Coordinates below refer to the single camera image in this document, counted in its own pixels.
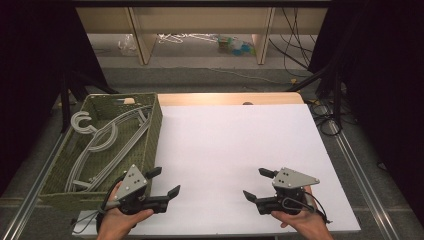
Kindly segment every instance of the aluminum rail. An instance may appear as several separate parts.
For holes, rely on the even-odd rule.
[[[37,179],[35,180],[34,184],[31,187],[31,190],[29,191],[21,206],[19,207],[18,212],[15,214],[12,221],[9,223],[9,226],[7,227],[2,239],[19,239],[22,231],[25,228],[26,223],[28,222],[29,217],[31,216],[32,211],[35,208],[38,199],[38,193],[40,192],[43,183],[46,181],[47,173],[50,169],[50,166],[53,162],[53,159],[55,158],[57,151],[60,148],[60,145],[62,144],[65,138],[65,135],[66,133],[61,133],[59,135],[56,144],[54,145],[49,157],[47,158],[47,161],[44,163],[44,166],[41,169],[40,174],[38,174]]]
[[[326,109],[328,113],[333,113],[331,109],[327,107]],[[336,134],[339,130],[337,124],[330,120],[329,125],[333,134]],[[343,130],[335,135],[335,138],[384,239],[400,239],[389,214],[374,191]]]

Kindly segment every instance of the green object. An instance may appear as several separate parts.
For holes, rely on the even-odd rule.
[[[83,121],[81,124],[86,123],[100,129],[115,117],[147,105],[153,106],[149,129],[95,192],[64,192],[66,180],[75,160],[93,137],[92,134],[80,134],[70,128],[53,160],[47,179],[39,194],[43,203],[61,210],[97,209],[113,182],[122,176],[124,171],[127,171],[132,164],[135,164],[143,174],[152,170],[155,165],[159,132],[162,125],[162,111],[156,93],[89,95],[85,99],[81,111],[89,112],[92,119]],[[139,123],[137,119],[130,119],[121,123],[115,143],[104,151],[90,154],[80,179],[88,181],[89,178],[96,176],[133,136],[139,128]],[[151,182],[149,182],[146,190],[147,196],[150,195],[150,189]]]

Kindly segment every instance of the hand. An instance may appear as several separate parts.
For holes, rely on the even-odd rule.
[[[305,191],[312,194],[311,187],[305,186]],[[309,240],[333,239],[322,217],[318,213],[301,211],[297,215],[289,215],[281,211],[272,211],[271,215],[280,220],[281,227],[292,226],[296,231]]]
[[[115,188],[109,196],[109,201],[113,201],[113,196],[116,195],[116,192],[118,191],[118,188],[121,186],[121,184],[122,182],[116,184]],[[134,215],[125,215],[117,208],[110,209],[105,213],[97,239],[123,239],[128,235],[131,228],[133,228],[137,223],[147,219],[152,215],[152,209],[143,210]]]

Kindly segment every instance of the gray floor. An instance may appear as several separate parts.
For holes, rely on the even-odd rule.
[[[237,37],[251,41],[249,36]],[[302,37],[303,46],[313,49],[311,38]],[[265,65],[260,66],[256,64],[253,55],[233,56],[219,51],[214,43],[184,38],[183,43],[179,44],[157,43],[150,64],[140,66],[137,57],[123,57],[120,53],[117,42],[123,39],[122,36],[91,35],[90,39],[110,86],[122,93],[275,92],[288,89],[292,79],[297,81],[302,79],[302,77],[290,75],[284,69],[282,55],[271,46],[267,52]],[[272,36],[272,39],[274,43],[284,48],[285,45],[280,36]],[[296,59],[303,61],[298,49],[291,47],[289,50]],[[291,73],[308,75],[294,62],[287,61],[286,66]],[[314,83],[302,89],[300,93],[304,99],[316,98],[314,95],[316,86],[317,83]],[[93,88],[89,90],[92,93],[99,92]],[[74,111],[78,108],[79,104],[73,106]],[[39,141],[34,146],[30,157],[22,163],[8,189],[0,198],[0,233],[2,235],[22,200],[30,191],[59,136],[60,111],[59,105],[53,107],[51,117],[45,124],[44,131],[39,136]],[[350,122],[354,122],[353,117],[345,116],[343,133],[390,216],[399,239],[424,239],[423,227],[392,178],[387,172],[377,167],[378,156],[362,132],[360,124],[350,124]],[[384,239],[336,139],[322,134],[322,140],[362,228],[357,233],[334,233],[335,238]],[[61,212],[38,202],[20,239],[75,239],[71,236],[71,222],[77,216],[78,212]],[[280,239],[302,238],[292,234]]]

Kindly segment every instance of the white table surface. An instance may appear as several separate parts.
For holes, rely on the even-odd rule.
[[[156,155],[162,174],[153,179],[151,196],[180,194],[168,210],[155,214],[132,236],[266,236],[295,232],[260,215],[243,190],[258,198],[273,196],[272,180],[259,168],[288,167],[320,179],[313,185],[324,206],[330,231],[359,231],[340,181],[307,105],[162,106]],[[83,211],[80,218],[92,211]],[[75,231],[87,221],[78,223]],[[96,235],[91,222],[81,237]]]

